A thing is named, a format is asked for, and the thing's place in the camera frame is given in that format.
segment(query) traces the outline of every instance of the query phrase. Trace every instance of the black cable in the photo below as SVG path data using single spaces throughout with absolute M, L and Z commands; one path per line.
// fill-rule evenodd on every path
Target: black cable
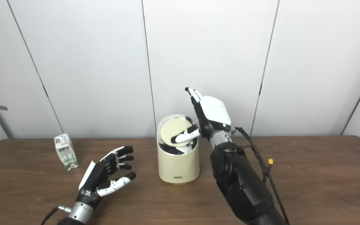
M 46 215 L 46 217 L 45 217 L 44 220 L 42 221 L 41 225 L 44 225 L 45 222 L 46 222 L 48 219 L 50 219 L 50 217 L 51 217 L 57 210 L 58 210 L 58 207 L 53 208 L 53 209 L 50 211 L 50 213 L 48 213 L 48 214 Z
M 276 196 L 277 202 L 279 202 L 280 205 L 280 209 L 283 213 L 283 217 L 284 220 L 287 222 L 287 224 L 290 225 L 290 221 L 288 220 L 287 217 L 287 213 L 286 210 L 284 209 L 283 203 L 281 202 L 279 193 L 277 192 L 276 186 L 274 185 L 272 176 L 270 175 L 268 168 L 266 167 L 265 161 L 262 158 L 262 155 L 260 154 L 259 150 L 256 148 L 256 145 L 254 144 L 253 140 L 250 138 L 250 136 L 247 134 L 247 132 L 244 131 L 244 129 L 242 127 L 234 127 L 235 129 L 237 129 L 251 144 L 251 149 L 254 151 L 254 154 L 256 156 L 256 159 L 258 160 L 262 170 L 263 170 L 263 174 L 266 175 L 266 177 L 269 179 L 270 184 L 272 186 L 274 195 Z

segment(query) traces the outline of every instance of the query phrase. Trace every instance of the wooden table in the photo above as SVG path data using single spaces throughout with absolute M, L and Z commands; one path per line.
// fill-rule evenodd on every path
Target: wooden table
M 360 224 L 360 138 L 255 137 L 293 225 Z M 246 145 L 241 138 L 237 144 Z M 137 178 L 105 197 L 90 225 L 241 225 L 216 187 L 206 140 L 201 140 L 199 178 L 171 185 L 158 177 L 154 138 L 73 139 L 80 167 L 65 171 L 52 139 L 0 141 L 0 224 L 40 224 L 57 205 L 71 207 L 91 160 L 122 145 L 135 149 Z M 247 155 L 260 171 L 252 152 Z M 127 171 L 114 175 L 118 177 Z M 47 222 L 66 216 L 56 212 Z

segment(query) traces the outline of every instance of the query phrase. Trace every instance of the robotic hand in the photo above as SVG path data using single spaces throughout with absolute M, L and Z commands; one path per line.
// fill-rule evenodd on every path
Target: robotic hand
M 217 186 L 236 217 L 241 221 L 248 225 L 287 225 L 288 219 L 269 171 L 247 133 L 242 128 L 231 129 L 231 119 L 222 101 L 202 96 L 199 91 L 191 88 L 186 88 L 186 91 L 191 96 L 199 125 L 189 127 L 174 136 L 171 141 L 179 143 L 200 134 L 210 141 L 214 149 L 210 155 L 210 161 Z M 269 178 L 284 219 L 276 210 L 273 197 L 265 183 L 251 167 L 243 151 L 244 147 L 232 142 L 231 136 L 236 130 L 239 130 L 250 141 L 255 155 L 260 157 L 258 160 L 260 159 L 264 179 Z
M 119 169 L 130 170 L 132 168 L 130 165 L 122 163 L 134 159 L 133 156 L 126 155 L 130 153 L 133 153 L 133 147 L 123 146 L 108 153 L 98 163 L 91 161 L 80 182 L 79 194 L 73 208 L 58 207 L 68 212 L 69 215 L 60 220 L 57 225 L 85 225 L 105 195 L 130 183 L 136 177 L 135 172 L 130 172 L 115 180 L 108 180 L 108 177 Z

